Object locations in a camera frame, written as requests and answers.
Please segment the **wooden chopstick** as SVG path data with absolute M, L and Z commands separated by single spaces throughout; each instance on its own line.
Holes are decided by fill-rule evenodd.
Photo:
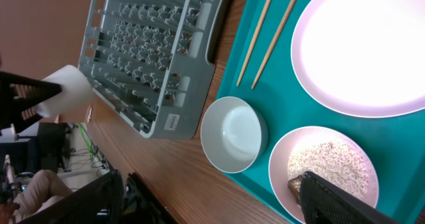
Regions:
M 260 68 L 258 69 L 258 72 L 256 73 L 255 79 L 254 79 L 252 86 L 251 86 L 252 90 L 256 87 L 256 85 L 257 85 L 257 83 L 258 83 L 258 81 L 259 81 L 259 79 L 260 79 L 260 77 L 263 73 L 263 70 L 265 69 L 265 66 L 266 66 L 266 64 L 267 64 L 267 62 L 268 62 L 268 60 L 269 60 L 269 58 L 270 58 L 270 56 L 271 56 L 271 54 L 274 50 L 274 47 L 276 46 L 276 43 L 278 42 L 278 39 L 279 39 L 279 37 L 280 37 L 280 35 L 281 35 L 281 33 L 282 33 L 286 23 L 287 23 L 287 20 L 289 19 L 289 16 L 290 16 L 290 14 L 291 14 L 291 12 L 294 8 L 294 5 L 296 4 L 296 1 L 297 0 L 290 0 L 290 2 L 288 3 L 287 9 L 284 13 L 284 16 L 282 17 L 282 19 L 280 21 L 280 24 L 279 24 L 279 26 L 278 26 L 278 28 L 277 28 L 274 36 L 273 36 L 273 39 L 272 39 L 272 41 L 271 41 L 271 43 L 268 47 L 268 50 L 266 51 L 266 54 L 264 55 L 264 58 L 263 58 L 262 63 L 260 65 Z
M 246 53 L 246 56 L 245 56 L 245 59 L 244 59 L 243 65 L 242 65 L 242 69 L 240 71 L 240 74 L 239 74 L 239 77 L 238 77 L 238 80 L 237 80 L 237 83 L 236 83 L 237 86 L 240 86 L 240 83 L 241 83 L 242 78 L 244 76 L 246 67 L 248 66 L 250 57 L 252 55 L 252 51 L 254 50 L 256 41 L 258 39 L 258 35 L 260 34 L 260 31 L 261 31 L 261 28 L 262 28 L 264 19 L 266 17 L 266 14 L 268 12 L 268 9 L 269 9 L 269 6 L 270 6 L 270 3 L 271 2 L 272 2 L 272 0 L 266 0 L 265 4 L 263 6 L 262 12 L 260 14 L 260 18 L 259 18 L 259 20 L 258 20 L 258 22 L 256 24 L 256 28 L 254 30 L 254 34 L 253 34 L 252 39 L 250 41 L 250 46 L 248 47 L 248 51 Z

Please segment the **small pink plate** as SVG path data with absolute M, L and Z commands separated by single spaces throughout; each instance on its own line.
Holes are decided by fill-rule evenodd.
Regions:
M 369 184 L 366 194 L 360 198 L 361 201 L 376 207 L 379 199 L 379 181 L 377 173 L 367 154 L 352 139 L 346 135 L 320 126 L 306 126 L 297 128 L 285 134 L 275 145 L 270 156 L 268 173 L 270 184 L 274 195 L 281 206 L 298 222 L 304 223 L 304 216 L 289 191 L 287 184 L 288 178 L 288 160 L 292 151 L 309 144 L 341 142 L 352 147 L 365 160 Z

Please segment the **brown food scrap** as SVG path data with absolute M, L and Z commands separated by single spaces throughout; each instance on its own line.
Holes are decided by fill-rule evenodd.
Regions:
M 298 205 L 300 205 L 299 193 L 300 193 L 302 180 L 303 180 L 303 176 L 299 175 L 295 178 L 290 179 L 288 181 L 288 184 L 287 184 L 289 191 L 293 195 L 293 197 L 294 197 L 294 199 L 295 199 L 295 201 Z

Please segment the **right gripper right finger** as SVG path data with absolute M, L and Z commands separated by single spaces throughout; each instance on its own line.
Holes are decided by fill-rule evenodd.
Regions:
M 307 224 L 397 223 L 311 171 L 302 175 L 299 202 Z

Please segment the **white cup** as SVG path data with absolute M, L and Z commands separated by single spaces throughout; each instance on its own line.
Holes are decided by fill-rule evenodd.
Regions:
M 62 89 L 59 94 L 36 106 L 37 114 L 43 118 L 72 111 L 91 102 L 94 97 L 88 79 L 80 70 L 70 64 L 50 74 L 43 81 L 59 84 Z

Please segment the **rice grains pile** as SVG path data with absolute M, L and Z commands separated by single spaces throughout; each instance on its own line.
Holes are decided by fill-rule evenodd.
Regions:
M 288 160 L 288 178 L 307 171 L 359 199 L 367 192 L 369 178 L 365 160 L 347 144 L 326 142 L 296 148 Z

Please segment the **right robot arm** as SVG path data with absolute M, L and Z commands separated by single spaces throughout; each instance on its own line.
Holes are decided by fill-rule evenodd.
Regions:
M 307 223 L 394 223 L 336 185 L 308 171 L 288 182 Z M 174 223 L 147 186 L 134 174 L 124 181 L 110 171 L 22 223 Z

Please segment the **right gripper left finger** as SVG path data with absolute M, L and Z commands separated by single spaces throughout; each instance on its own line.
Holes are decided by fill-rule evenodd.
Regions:
M 73 194 L 22 221 L 24 224 L 119 223 L 124 183 L 110 171 Z

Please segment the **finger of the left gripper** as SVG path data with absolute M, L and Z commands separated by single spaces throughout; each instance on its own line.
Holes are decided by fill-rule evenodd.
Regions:
M 61 92 L 59 84 L 1 71 L 1 130 L 26 130 L 43 118 L 36 106 Z

